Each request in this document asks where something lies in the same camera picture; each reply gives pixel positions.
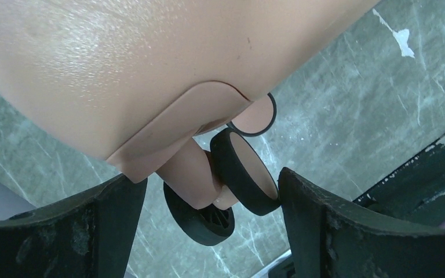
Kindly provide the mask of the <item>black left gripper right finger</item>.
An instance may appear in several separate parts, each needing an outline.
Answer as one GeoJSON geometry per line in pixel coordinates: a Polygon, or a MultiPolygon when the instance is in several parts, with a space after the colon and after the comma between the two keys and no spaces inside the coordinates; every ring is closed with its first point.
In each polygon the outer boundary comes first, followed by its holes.
{"type": "Polygon", "coordinates": [[[287,167],[278,184],[297,277],[445,277],[445,229],[369,210],[287,167]]]}

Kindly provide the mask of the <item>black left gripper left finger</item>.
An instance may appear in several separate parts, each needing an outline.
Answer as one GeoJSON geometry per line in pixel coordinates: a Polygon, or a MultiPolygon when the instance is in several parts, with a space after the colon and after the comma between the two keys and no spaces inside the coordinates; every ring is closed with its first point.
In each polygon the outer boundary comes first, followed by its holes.
{"type": "Polygon", "coordinates": [[[0,277],[124,277],[146,189],[118,175],[0,220],[0,277]]]}

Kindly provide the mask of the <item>pink hard-shell suitcase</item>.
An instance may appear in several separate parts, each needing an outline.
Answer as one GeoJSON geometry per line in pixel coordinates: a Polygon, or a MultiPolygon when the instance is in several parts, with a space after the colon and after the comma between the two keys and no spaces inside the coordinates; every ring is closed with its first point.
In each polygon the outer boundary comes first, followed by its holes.
{"type": "Polygon", "coordinates": [[[0,1],[0,95],[135,181],[267,94],[375,1],[0,1]]]}

